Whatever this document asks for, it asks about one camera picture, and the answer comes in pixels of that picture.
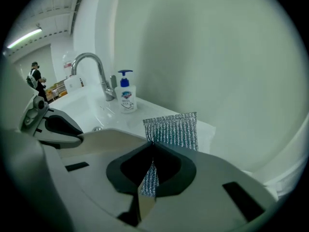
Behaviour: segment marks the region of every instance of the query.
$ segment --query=ceiling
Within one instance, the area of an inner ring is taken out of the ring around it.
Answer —
[[[32,0],[16,19],[5,45],[8,46],[37,28],[41,28],[42,32],[25,39],[11,49],[7,48],[6,55],[10,57],[44,38],[52,38],[58,34],[70,35],[78,2],[80,0]]]

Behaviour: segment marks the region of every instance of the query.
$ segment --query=hand soap bottle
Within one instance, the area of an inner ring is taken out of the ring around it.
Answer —
[[[118,99],[120,112],[124,114],[129,114],[137,109],[136,104],[136,87],[129,84],[129,80],[124,76],[126,72],[133,72],[130,70],[118,71],[122,73],[123,78],[120,81],[120,87],[115,88],[116,96]]]

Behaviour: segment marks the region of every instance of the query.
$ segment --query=person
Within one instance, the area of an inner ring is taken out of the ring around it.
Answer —
[[[47,97],[45,94],[45,90],[44,90],[44,86],[42,85],[42,83],[46,82],[45,78],[41,78],[41,73],[38,70],[40,66],[38,65],[37,62],[33,62],[31,64],[31,71],[29,73],[29,75],[32,75],[35,79],[35,81],[37,82],[37,86],[35,87],[35,89],[39,92],[39,96],[44,98],[44,101],[47,102]]]

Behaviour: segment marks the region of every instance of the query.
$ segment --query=ceiling light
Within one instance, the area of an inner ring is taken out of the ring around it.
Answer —
[[[8,48],[12,48],[13,46],[17,45],[19,42],[23,41],[24,39],[26,38],[29,38],[30,36],[36,34],[36,33],[39,33],[39,32],[42,32],[42,29],[36,29],[30,33],[27,33],[26,35],[24,35],[23,37],[19,38],[17,41],[13,42],[12,44],[10,44],[8,46]]]

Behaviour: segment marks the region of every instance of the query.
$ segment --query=white countertop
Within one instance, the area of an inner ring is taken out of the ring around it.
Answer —
[[[67,113],[83,132],[89,132],[94,127],[100,126],[127,131],[141,137],[145,137],[143,119],[177,114],[140,98],[137,98],[135,112],[122,114],[116,99],[105,101],[100,84],[79,88],[57,99],[50,104],[50,107]],[[210,152],[210,144],[214,135],[215,127],[197,121],[197,141],[200,152]]]

